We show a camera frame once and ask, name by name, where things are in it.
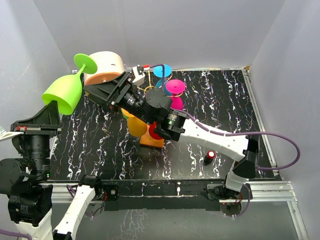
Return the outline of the green wine glass front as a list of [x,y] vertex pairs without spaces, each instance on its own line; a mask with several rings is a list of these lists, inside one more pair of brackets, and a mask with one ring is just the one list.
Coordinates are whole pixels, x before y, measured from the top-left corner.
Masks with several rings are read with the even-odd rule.
[[129,113],[127,110],[125,110],[124,108],[121,108],[121,112],[122,112],[122,115],[125,119],[129,119],[129,118],[134,118],[135,116],[131,113]]

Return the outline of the orange wine glass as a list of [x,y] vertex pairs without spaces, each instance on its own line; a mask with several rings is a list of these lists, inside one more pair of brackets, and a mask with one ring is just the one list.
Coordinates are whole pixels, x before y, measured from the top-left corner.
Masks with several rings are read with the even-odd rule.
[[148,130],[147,124],[135,116],[128,118],[127,127],[129,133],[134,137],[141,137]]

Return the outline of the magenta wine glass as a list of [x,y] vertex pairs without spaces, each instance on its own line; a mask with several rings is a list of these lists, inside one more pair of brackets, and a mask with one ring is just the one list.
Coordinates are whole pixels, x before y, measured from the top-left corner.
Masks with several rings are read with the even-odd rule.
[[167,82],[166,89],[171,94],[171,108],[175,110],[183,110],[184,103],[181,99],[181,95],[186,89],[185,83],[179,79],[173,79]]

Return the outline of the red wine glass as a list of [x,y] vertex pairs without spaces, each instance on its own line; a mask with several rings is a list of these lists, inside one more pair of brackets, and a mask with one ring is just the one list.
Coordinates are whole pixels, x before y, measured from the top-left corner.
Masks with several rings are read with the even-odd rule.
[[157,123],[156,123],[156,122],[152,123],[152,124],[149,126],[148,133],[149,133],[149,135],[150,135],[153,139],[155,139],[155,140],[162,140],[163,138],[160,137],[157,133],[155,133],[156,127],[157,127]]

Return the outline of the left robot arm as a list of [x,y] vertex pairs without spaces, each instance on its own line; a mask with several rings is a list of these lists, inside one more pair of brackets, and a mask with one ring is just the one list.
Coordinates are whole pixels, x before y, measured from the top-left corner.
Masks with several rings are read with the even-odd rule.
[[10,219],[18,232],[1,234],[27,240],[74,240],[92,200],[103,195],[98,176],[84,175],[75,196],[57,227],[51,224],[53,185],[50,177],[50,139],[61,132],[58,103],[54,100],[33,117],[14,122],[10,131],[0,130],[0,140],[11,140],[21,155],[0,162],[0,192],[8,196]]

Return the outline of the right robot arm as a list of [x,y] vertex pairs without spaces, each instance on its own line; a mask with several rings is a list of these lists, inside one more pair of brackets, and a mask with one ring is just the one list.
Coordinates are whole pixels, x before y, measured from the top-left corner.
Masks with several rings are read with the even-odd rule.
[[206,190],[208,198],[235,199],[247,181],[256,177],[258,135],[237,135],[202,125],[187,112],[173,109],[173,100],[160,88],[138,94],[134,80],[125,72],[111,81],[86,85],[84,91],[105,110],[122,108],[148,125],[155,124],[154,133],[162,139],[197,144],[231,158],[233,164],[224,183]]

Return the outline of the green wine glass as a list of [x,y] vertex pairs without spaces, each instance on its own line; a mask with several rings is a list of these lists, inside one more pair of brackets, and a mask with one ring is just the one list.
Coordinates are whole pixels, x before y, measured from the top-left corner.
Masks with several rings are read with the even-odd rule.
[[96,62],[84,53],[76,54],[73,61],[78,72],[58,78],[42,94],[44,104],[56,101],[58,112],[66,116],[73,114],[82,96],[81,74],[94,74],[98,70]]
[[121,108],[121,112],[122,112],[122,115],[125,119],[129,119],[129,118],[134,118],[135,116],[131,113],[129,113],[127,110],[125,110],[124,108]]

